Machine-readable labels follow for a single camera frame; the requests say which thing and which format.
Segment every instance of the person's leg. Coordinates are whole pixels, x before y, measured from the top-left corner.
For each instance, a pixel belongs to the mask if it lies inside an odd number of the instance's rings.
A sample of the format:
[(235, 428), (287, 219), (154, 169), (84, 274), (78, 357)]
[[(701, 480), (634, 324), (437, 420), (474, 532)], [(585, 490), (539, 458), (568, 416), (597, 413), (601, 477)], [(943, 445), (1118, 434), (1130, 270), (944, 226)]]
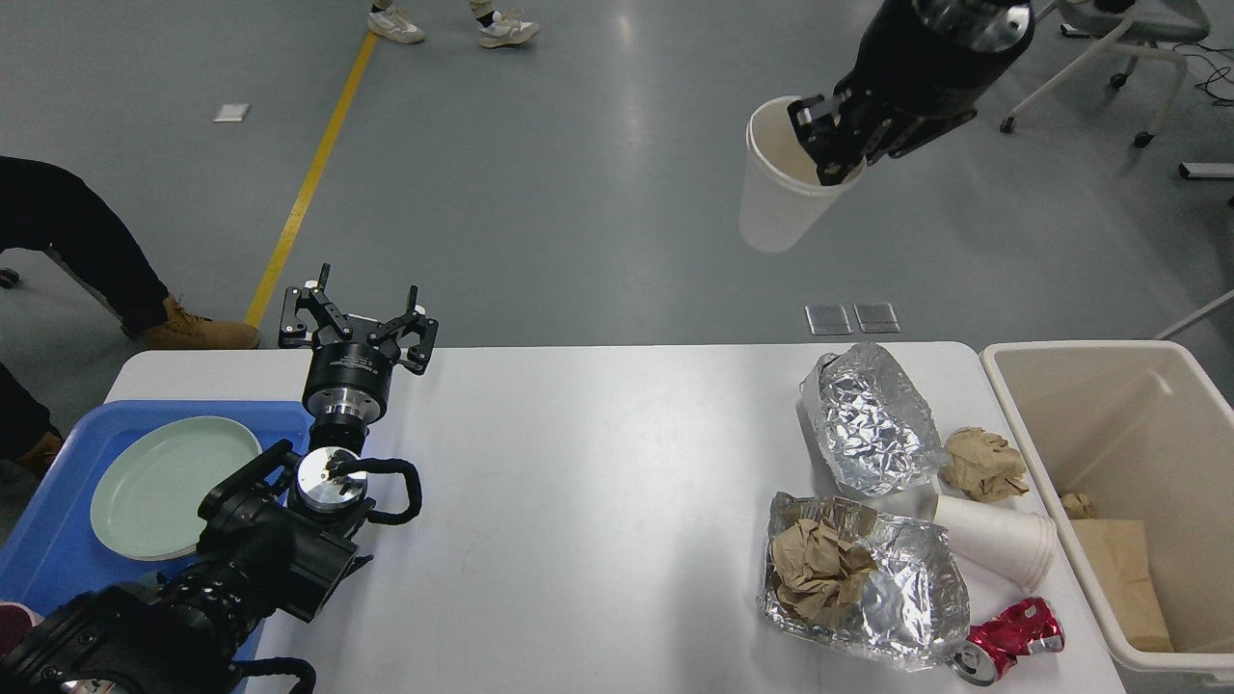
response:
[(53, 248), (99, 290), (125, 327), (155, 349), (248, 349), (260, 335), (211, 321), (175, 301), (125, 222), (72, 173), (43, 162), (0, 157), (0, 251)]
[(524, 22), (516, 16), (502, 16), (492, 9), (492, 0), (468, 0), (471, 16), (480, 22), (480, 46), (499, 48), (501, 46), (520, 46), (532, 40), (539, 32), (536, 22)]
[(0, 401), (5, 404), (5, 415), (0, 417), (0, 458), (12, 461), (42, 478), (62, 443), (59, 432), (52, 426), (51, 412), (17, 383), (2, 363)]
[(420, 43), (424, 40), (424, 32), (411, 23), (402, 10), (394, 7), (394, 0), (371, 0), (371, 2), (369, 31), (396, 43)]
[(167, 286), (120, 217), (72, 173), (0, 157), (0, 249), (59, 253), (86, 284), (97, 289), (135, 333), (168, 320)]

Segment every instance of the plate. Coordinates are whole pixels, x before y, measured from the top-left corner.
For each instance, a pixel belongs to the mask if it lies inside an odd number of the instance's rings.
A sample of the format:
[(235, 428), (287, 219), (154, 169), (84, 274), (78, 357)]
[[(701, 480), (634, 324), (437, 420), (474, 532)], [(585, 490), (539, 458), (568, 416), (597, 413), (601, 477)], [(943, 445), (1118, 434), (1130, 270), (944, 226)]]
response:
[(206, 521), (197, 506), (220, 482), (262, 452), (244, 425), (189, 417), (125, 448), (94, 490), (90, 525), (100, 542), (130, 559), (191, 554)]

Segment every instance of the yellow floor line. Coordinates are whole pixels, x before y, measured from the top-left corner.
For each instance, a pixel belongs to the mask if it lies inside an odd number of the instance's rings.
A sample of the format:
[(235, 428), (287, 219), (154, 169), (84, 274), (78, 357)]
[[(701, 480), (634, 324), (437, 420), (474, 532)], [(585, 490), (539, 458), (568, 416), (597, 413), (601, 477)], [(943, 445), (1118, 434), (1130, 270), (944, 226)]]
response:
[(360, 53), (355, 57), (355, 63), (352, 65), (352, 74), (347, 77), (347, 84), (343, 85), (343, 94), (338, 96), (338, 104), (334, 104), (334, 114), (329, 117), (329, 125), (326, 126), (325, 135), (321, 136), (321, 143), (317, 144), (317, 153), (313, 154), (308, 173), (305, 174), (305, 180), (300, 184), (300, 195), (296, 196), (296, 203), (291, 206), (291, 214), (288, 215), (288, 221), (283, 225), (283, 233), (279, 236), (279, 242), (274, 246), (274, 253), (270, 254), (270, 262), (265, 265), (265, 273), (262, 274), (262, 282), (257, 285), (257, 293), (253, 294), (253, 303), (248, 306), (248, 315), (244, 316), (244, 322), (253, 327), (257, 327), (262, 322), (262, 316), (265, 315), (265, 309), (274, 295), (279, 275), (283, 274), (283, 265), (288, 262), (288, 254), (291, 253), (291, 246), (296, 242), (296, 235), (300, 233), (300, 224), (304, 221), (305, 212), (308, 211), (308, 204), (312, 203), (312, 196), (317, 191), (317, 182), (321, 180), (321, 173), (326, 169), (329, 153), (334, 149), (338, 131), (342, 130), (343, 120), (347, 119), (347, 110), (352, 106), (355, 90), (360, 86), (364, 68), (369, 64), (369, 56), (373, 54), (373, 46), (376, 43), (376, 38), (378, 36), (373, 32), (365, 35), (364, 43), (360, 44)]

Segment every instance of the aluminum foil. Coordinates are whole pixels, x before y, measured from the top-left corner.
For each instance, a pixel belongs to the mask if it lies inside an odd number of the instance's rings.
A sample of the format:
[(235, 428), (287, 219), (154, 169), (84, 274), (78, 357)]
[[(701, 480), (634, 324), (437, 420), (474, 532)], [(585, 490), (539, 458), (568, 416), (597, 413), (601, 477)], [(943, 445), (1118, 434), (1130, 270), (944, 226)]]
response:
[(929, 405), (880, 345), (823, 354), (801, 384), (801, 401), (843, 490), (900, 491), (927, 484), (949, 462)]
[[(840, 540), (865, 547), (879, 563), (860, 603), (837, 612), (827, 625), (798, 620), (781, 608), (775, 594), (780, 577), (771, 562), (771, 540), (802, 517), (826, 519)], [(906, 672), (944, 664), (969, 633), (969, 589), (946, 546), (944, 529), (838, 496), (776, 494), (759, 608), (793, 636)]]

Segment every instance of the trash bin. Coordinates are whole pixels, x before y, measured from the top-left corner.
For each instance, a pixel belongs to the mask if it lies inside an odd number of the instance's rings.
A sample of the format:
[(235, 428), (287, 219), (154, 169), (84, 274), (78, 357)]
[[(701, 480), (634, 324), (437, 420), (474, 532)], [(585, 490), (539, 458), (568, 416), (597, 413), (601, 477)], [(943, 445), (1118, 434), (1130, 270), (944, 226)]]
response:
[[(1086, 341), (992, 345), (981, 361), (1128, 689), (1234, 685), (1234, 410), (1196, 359), (1172, 342)], [(1144, 522), (1177, 652), (1123, 637), (1059, 503), (1069, 491)]]

